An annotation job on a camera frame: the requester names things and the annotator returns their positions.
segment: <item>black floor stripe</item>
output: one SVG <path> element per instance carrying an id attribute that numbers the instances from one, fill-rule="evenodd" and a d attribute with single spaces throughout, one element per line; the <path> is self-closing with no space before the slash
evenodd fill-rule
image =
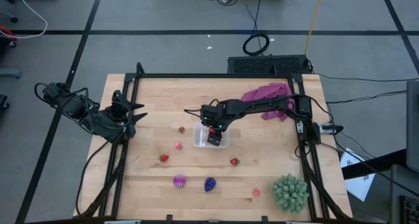
<path id="1" fill-rule="evenodd" d="M 92 30 L 89 35 L 250 35 L 253 30 Z M 42 30 L 14 30 L 17 35 L 34 35 Z M 50 30 L 45 35 L 82 35 L 82 30 Z M 308 35 L 308 30 L 259 30 L 257 33 L 269 35 Z M 317 30 L 312 35 L 360 35 L 360 36 L 387 36 L 400 35 L 400 31 L 338 31 Z M 419 35 L 419 31 L 410 31 L 409 35 Z"/>
<path id="2" fill-rule="evenodd" d="M 92 28 L 93 20 L 94 20 L 94 17 L 96 15 L 97 11 L 98 11 L 99 4 L 100 4 L 100 0 L 95 0 L 94 4 L 93 4 L 93 7 L 92 7 L 92 10 L 90 11 L 90 15 L 89 15 L 86 27 L 84 28 L 84 31 L 82 33 L 82 37 L 81 37 L 81 40 L 80 40 L 79 47 L 76 51 L 73 63 L 71 64 L 71 69 L 70 69 L 69 75 L 67 76 L 67 80 L 65 82 L 68 87 L 70 87 L 71 83 L 73 82 L 74 75 L 76 73 L 77 66 L 79 65 L 80 58 L 83 54 L 83 50 L 84 50 L 84 46 L 85 46 L 86 41 L 87 41 L 88 33 L 89 33 L 90 29 Z M 29 183 L 29 186 L 27 187 L 24 200 L 23 200 L 22 205 L 19 209 L 19 213 L 18 213 L 18 216 L 16 218 L 16 222 L 15 222 L 17 224 L 21 224 L 21 223 L 25 222 L 27 213 L 29 212 L 29 208 L 30 208 L 32 200 L 33 200 L 33 196 L 35 195 L 35 191 L 38 187 L 38 182 L 41 178 L 42 171 L 45 167 L 45 162 L 46 162 L 46 159 L 48 158 L 48 154 L 49 154 L 52 142 L 54 140 L 54 136 L 55 136 L 55 133 L 57 131 L 57 127 L 58 127 L 58 124 L 60 122 L 60 119 L 61 119 L 61 113 L 56 111 L 55 114 L 54 114 L 54 117 L 52 118 L 52 122 L 51 122 L 50 128 L 48 130 L 48 134 L 46 135 L 46 139 L 44 141 L 44 145 L 43 145 L 43 148 L 41 150 L 41 154 L 39 155 L 36 167 L 35 167 L 34 172 L 32 174 L 31 181 Z"/>
<path id="3" fill-rule="evenodd" d="M 12 30 L 16 35 L 36 35 L 42 30 Z M 84 30 L 47 30 L 44 35 L 83 35 Z"/>
<path id="4" fill-rule="evenodd" d="M 413 62 L 413 65 L 416 68 L 417 72 L 419 73 L 419 59 L 418 59 L 418 56 L 416 55 L 416 51 L 412 47 L 412 43 L 410 42 L 409 37 L 407 36 L 407 35 L 414 35 L 415 33 L 417 34 L 418 32 L 417 31 L 406 32 L 405 29 L 403 28 L 403 25 L 400 22 L 399 17 L 397 16 L 397 13 L 393 7 L 392 2 L 390 0 L 384 0 L 384 2 L 387 5 L 387 9 L 393 18 L 393 21 L 394 21 L 395 26 L 397 27 L 397 30 L 401 34 L 401 38 L 405 44 L 406 50 Z"/>

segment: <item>green spiky ball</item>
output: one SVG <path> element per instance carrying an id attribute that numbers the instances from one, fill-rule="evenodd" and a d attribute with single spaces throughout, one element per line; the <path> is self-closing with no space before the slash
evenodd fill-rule
<path id="1" fill-rule="evenodd" d="M 288 174 L 277 179 L 272 186 L 276 206 L 290 214 L 299 214 L 306 207 L 307 183 Z"/>

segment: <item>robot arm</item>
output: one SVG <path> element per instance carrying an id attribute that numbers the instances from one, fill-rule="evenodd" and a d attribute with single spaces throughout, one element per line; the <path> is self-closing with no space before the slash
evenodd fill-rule
<path id="1" fill-rule="evenodd" d="M 133 115 L 133 110 L 144 107 L 132 104 L 123 97 L 119 90 L 113 92 L 112 105 L 99 110 L 100 104 L 88 98 L 87 88 L 70 92 L 63 83 L 44 85 L 43 98 L 35 93 L 40 100 L 61 111 L 61 114 L 77 123 L 87 132 L 101 136 L 111 143 L 120 143 L 136 134 L 135 124 L 147 113 Z M 86 95 L 77 93 L 86 91 Z"/>
<path id="2" fill-rule="evenodd" d="M 208 143 L 218 146 L 222 138 L 221 133 L 225 132 L 234 120 L 241 119 L 247 114 L 275 110 L 283 111 L 288 117 L 299 121 L 302 128 L 305 129 L 302 131 L 307 141 L 314 144 L 320 143 L 319 126 L 312 122 L 310 97 L 305 95 L 278 96 L 252 102 L 225 100 L 218 102 L 217 105 L 202 105 L 200 118 L 202 124 L 210 128 Z"/>

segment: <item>magenta towel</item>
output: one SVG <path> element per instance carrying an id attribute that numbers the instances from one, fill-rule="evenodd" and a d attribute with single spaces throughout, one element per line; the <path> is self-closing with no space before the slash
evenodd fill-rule
<path id="1" fill-rule="evenodd" d="M 284 83 L 270 83 L 267 86 L 261 86 L 256 90 L 252 90 L 248 93 L 245 93 L 242 96 L 242 101 L 250 102 L 253 100 L 260 100 L 260 99 L 269 99 L 276 96 L 288 96 L 291 95 L 291 90 L 289 89 L 288 84 Z M 289 99 L 288 101 L 288 108 L 292 109 L 294 105 L 294 100 Z M 262 114 L 262 118 L 264 120 L 273 119 L 279 117 L 281 121 L 287 119 L 287 115 L 282 111 L 271 111 Z"/>

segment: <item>white cable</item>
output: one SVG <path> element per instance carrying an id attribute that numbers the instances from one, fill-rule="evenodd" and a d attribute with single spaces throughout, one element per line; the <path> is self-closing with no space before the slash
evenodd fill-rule
<path id="1" fill-rule="evenodd" d="M 3 35 L 5 35 L 6 37 L 10 37 L 10 38 L 17 38 L 17 39 L 28 39 L 28 38 L 32 38 L 32 37 L 39 37 L 39 36 L 42 36 L 44 33 L 45 33 L 45 31 L 46 31 L 46 29 L 47 29 L 47 27 L 48 27 L 48 22 L 41 16 L 41 15 L 39 15 L 36 11 L 34 11 L 26 2 L 25 2 L 25 0 L 22 0 L 23 2 L 24 2 L 24 4 L 28 7 L 28 9 L 30 9 L 34 14 L 36 14 L 39 18 L 41 18 L 43 21 L 44 21 L 44 23 L 45 23 L 45 28 L 44 28 L 44 30 L 40 33 L 40 34 L 36 34 L 36 35 L 30 35 L 30 36 L 25 36 L 25 37 L 19 37 L 19 36 L 12 36 L 12 35 L 8 35 L 8 34 L 6 34 L 6 33 L 4 33 L 4 32 L 2 32 L 1 30 L 0 30 L 0 33 L 1 34 L 3 34 Z"/>

